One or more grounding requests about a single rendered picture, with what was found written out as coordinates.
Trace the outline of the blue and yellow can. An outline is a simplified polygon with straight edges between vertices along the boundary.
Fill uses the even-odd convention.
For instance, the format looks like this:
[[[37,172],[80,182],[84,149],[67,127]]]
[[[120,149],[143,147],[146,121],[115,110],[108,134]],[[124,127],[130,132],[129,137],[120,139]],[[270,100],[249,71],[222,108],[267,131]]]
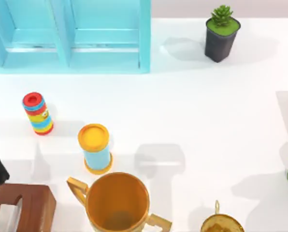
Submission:
[[[84,164],[92,174],[108,172],[113,163],[109,148],[110,135],[101,124],[87,124],[78,133],[78,142],[84,152]]]

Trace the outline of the large gold trophy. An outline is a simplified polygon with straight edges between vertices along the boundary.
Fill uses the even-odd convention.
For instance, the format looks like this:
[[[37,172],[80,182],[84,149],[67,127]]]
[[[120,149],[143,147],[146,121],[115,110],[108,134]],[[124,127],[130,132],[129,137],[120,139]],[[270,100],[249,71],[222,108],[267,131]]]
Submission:
[[[149,214],[150,199],[143,182],[123,172],[106,174],[91,186],[69,177],[67,184],[84,206],[95,232],[142,232],[145,225],[170,232],[172,223]]]

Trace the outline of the dark grey plant pot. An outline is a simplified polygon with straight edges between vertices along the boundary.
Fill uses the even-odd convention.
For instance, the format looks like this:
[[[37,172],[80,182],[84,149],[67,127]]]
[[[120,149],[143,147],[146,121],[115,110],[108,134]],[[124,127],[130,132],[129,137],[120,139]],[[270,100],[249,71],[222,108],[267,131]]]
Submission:
[[[216,63],[223,61],[230,54],[241,24],[232,17],[230,6],[220,5],[211,12],[206,21],[205,55]]]

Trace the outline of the stack of coloured rings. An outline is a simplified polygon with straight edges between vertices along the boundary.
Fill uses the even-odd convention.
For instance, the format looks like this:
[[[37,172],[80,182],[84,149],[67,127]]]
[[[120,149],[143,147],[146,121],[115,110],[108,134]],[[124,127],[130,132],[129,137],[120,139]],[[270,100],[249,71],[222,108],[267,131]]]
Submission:
[[[54,123],[40,93],[31,92],[26,94],[22,104],[36,134],[46,135],[52,131]]]

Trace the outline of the light blue rack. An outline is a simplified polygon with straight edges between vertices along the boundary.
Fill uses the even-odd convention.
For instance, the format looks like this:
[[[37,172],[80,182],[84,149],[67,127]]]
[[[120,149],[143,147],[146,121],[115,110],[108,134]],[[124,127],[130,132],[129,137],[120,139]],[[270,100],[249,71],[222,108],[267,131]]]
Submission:
[[[0,73],[147,73],[151,0],[0,0]]]

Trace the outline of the small gold trophy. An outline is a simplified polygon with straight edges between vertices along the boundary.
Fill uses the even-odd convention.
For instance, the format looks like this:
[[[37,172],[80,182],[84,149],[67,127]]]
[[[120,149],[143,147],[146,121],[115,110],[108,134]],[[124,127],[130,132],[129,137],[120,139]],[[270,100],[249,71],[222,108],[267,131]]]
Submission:
[[[201,232],[245,232],[242,225],[233,217],[219,212],[219,201],[215,201],[215,213],[201,226]]]

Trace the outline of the brown wooden box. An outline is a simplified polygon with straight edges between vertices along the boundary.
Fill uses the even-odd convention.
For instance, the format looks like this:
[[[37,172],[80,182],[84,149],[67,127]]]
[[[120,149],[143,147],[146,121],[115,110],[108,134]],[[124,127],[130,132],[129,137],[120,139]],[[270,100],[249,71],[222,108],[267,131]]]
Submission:
[[[56,199],[47,185],[0,185],[0,206],[17,205],[22,200],[22,210],[16,232],[51,232],[56,209]]]

